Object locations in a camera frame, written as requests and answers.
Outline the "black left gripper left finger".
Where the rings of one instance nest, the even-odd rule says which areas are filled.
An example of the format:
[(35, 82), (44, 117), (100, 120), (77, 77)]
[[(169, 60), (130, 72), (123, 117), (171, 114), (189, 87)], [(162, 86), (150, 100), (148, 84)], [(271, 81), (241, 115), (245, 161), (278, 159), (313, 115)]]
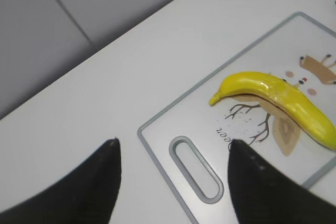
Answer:
[(1, 212), (1, 223), (109, 223), (121, 184), (117, 138), (36, 196)]

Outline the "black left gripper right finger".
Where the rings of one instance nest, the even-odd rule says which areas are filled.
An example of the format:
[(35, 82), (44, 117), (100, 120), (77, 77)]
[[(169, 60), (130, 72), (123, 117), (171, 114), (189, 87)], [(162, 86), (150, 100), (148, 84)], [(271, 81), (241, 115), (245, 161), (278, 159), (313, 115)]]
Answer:
[(231, 142), (227, 179), (239, 223), (335, 223), (335, 205), (295, 183), (242, 140)]

